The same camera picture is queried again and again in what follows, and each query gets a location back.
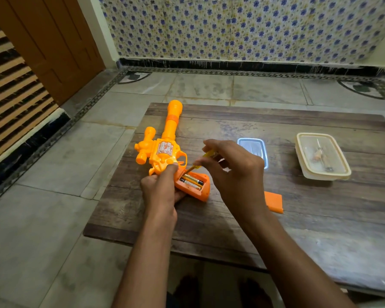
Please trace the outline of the orange toy gun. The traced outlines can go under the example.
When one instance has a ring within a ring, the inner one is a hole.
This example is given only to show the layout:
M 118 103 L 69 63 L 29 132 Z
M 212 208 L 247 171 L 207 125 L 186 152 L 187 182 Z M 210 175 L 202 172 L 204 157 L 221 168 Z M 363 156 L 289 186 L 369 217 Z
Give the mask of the orange toy gun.
M 160 175 L 167 165 L 177 163 L 179 169 L 175 175 L 175 187 L 199 201 L 206 202 L 210 194 L 210 178 L 208 175 L 194 171 L 188 173 L 188 175 L 204 181 L 200 191 L 179 181 L 185 171 L 188 170 L 187 154 L 181 150 L 180 145 L 176 142 L 176 129 L 182 109 L 183 105 L 181 102 L 178 100 L 170 101 L 167 107 L 164 131 L 160 138 L 154 139 L 156 130 L 153 127 L 145 129 L 143 140 L 134 146 L 138 152 L 136 162 L 139 165 L 144 165 L 148 162 L 151 165 L 149 169 L 150 176 Z

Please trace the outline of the black and gold battery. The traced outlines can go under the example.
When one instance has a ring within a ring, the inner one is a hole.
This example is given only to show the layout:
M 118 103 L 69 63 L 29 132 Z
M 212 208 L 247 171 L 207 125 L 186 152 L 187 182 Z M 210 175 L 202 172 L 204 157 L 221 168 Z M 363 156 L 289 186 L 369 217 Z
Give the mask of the black and gold battery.
M 191 180 L 191 179 L 185 178 L 185 177 L 181 177 L 181 178 L 179 179 L 179 181 L 181 181 L 181 182 L 183 182 L 184 184 L 186 184 L 186 185 L 188 185 L 188 186 L 190 186 L 190 187 L 192 187 L 192 188 L 195 188 L 195 189 L 197 189 L 197 190 L 199 190 L 199 191 L 200 191 L 200 190 L 202 189 L 202 187 L 203 187 L 203 185 L 199 184 L 198 181 Z
M 185 180 L 190 181 L 190 182 L 194 182 L 196 185 L 200 185 L 200 186 L 203 186 L 203 185 L 204 185 L 204 181 L 202 181 L 202 180 L 200 180 L 199 178 L 196 178 L 196 177 L 194 177 L 194 176 L 185 174 L 185 175 L 183 175 L 183 178 L 184 178 Z

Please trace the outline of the person's left hand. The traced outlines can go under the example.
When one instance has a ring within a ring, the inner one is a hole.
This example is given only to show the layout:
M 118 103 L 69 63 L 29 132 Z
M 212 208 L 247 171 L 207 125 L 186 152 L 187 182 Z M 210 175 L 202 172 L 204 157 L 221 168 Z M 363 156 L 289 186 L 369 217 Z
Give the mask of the person's left hand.
M 140 181 L 144 201 L 144 220 L 152 223 L 175 225 L 177 212 L 175 205 L 185 197 L 183 191 L 175 189 L 160 189 L 159 175 L 146 176 Z

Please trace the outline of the brown wooden door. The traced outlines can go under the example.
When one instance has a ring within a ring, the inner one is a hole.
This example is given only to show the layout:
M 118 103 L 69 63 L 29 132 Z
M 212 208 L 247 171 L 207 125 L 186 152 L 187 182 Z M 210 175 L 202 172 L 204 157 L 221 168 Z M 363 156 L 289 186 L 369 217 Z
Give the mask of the brown wooden door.
M 0 28 L 57 105 L 105 70 L 78 0 L 0 0 Z

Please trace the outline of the person's right forearm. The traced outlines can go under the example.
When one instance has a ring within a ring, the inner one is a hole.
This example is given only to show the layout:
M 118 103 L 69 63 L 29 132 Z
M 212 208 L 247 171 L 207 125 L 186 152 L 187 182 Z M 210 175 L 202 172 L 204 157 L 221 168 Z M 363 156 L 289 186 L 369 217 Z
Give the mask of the person's right forearm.
M 257 249 L 286 308 L 357 308 L 268 209 L 250 213 L 239 224 Z

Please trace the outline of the yellow handled screwdriver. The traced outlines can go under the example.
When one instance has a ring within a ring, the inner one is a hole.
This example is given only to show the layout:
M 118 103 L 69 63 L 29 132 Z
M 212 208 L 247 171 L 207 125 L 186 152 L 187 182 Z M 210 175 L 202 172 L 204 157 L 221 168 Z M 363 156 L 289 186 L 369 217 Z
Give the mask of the yellow handled screwdriver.
M 210 150 L 208 152 L 206 152 L 206 154 L 203 155 L 203 157 L 206 157 L 206 158 L 213 158 L 214 156 L 217 155 L 217 152 L 215 152 L 214 150 Z M 201 165 L 193 165 L 191 166 L 188 170 L 185 171 L 184 175 L 188 174 L 189 172 L 193 171 L 193 170 L 196 170 L 198 168 L 200 168 Z

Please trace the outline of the small metal screwdriver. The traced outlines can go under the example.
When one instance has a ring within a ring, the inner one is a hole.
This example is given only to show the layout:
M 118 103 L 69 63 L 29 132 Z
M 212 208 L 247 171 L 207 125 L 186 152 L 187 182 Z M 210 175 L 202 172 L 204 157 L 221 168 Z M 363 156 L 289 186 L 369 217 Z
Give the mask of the small metal screwdriver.
M 321 163 L 322 163 L 323 169 L 324 169 L 326 172 L 333 172 L 334 169 L 333 169 L 333 167 L 330 165 L 330 163 L 329 163 L 329 161 L 328 161 L 328 158 L 327 158 L 326 154 L 324 153 L 324 150 L 323 150 L 323 148 L 321 147 L 318 138 L 317 138 L 317 145 L 318 145 L 318 148 L 317 148 L 317 151 L 315 152 L 314 160 L 316 160 L 316 161 L 320 160 Z

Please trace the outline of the clear plastic lid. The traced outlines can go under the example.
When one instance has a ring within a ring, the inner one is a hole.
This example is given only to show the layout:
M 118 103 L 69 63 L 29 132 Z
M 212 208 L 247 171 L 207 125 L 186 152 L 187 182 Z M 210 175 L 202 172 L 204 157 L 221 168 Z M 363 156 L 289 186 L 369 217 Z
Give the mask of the clear plastic lid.
M 264 161 L 264 170 L 269 167 L 268 154 L 265 142 L 258 138 L 239 138 L 237 144 L 253 155 L 259 156 Z

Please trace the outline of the striped slatted panel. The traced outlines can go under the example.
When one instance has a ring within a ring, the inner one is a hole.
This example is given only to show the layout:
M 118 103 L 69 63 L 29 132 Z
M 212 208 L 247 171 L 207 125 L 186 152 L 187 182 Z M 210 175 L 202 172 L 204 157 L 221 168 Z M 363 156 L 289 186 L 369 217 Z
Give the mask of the striped slatted panel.
M 0 27 L 0 162 L 58 108 Z

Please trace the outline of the clear plastic container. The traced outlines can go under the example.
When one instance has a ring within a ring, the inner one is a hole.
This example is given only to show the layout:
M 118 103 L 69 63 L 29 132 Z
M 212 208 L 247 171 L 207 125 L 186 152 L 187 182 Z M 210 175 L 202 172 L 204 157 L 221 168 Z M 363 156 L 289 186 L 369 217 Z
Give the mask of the clear plastic container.
M 314 160 L 317 138 L 326 154 L 333 172 L 326 172 L 320 160 Z M 298 133 L 296 154 L 305 178 L 321 181 L 348 180 L 351 176 L 349 164 L 333 136 L 323 133 Z

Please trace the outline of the orange battery cover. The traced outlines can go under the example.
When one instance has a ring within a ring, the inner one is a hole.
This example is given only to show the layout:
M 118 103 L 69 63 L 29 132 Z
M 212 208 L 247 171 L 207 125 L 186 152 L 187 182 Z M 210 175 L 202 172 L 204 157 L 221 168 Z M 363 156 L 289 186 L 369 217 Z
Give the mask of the orange battery cover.
M 271 212 L 283 214 L 282 195 L 273 192 L 264 192 L 265 201 Z

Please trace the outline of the person's left forearm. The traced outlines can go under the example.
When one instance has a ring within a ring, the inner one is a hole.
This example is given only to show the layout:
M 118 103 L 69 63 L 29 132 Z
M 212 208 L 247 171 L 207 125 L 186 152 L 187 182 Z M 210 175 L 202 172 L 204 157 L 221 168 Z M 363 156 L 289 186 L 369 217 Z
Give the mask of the person's left forearm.
M 111 308 L 165 308 L 176 211 L 148 214 L 129 255 Z

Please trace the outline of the person's right hand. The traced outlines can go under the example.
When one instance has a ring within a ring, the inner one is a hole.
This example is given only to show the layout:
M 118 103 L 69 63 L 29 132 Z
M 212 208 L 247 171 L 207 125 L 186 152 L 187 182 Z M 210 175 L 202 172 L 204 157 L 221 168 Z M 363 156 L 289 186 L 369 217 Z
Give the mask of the person's right hand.
M 221 199 L 240 224 L 267 222 L 273 215 L 264 196 L 264 161 L 231 140 L 204 140 L 204 152 L 214 150 L 221 158 L 221 179 L 213 180 Z

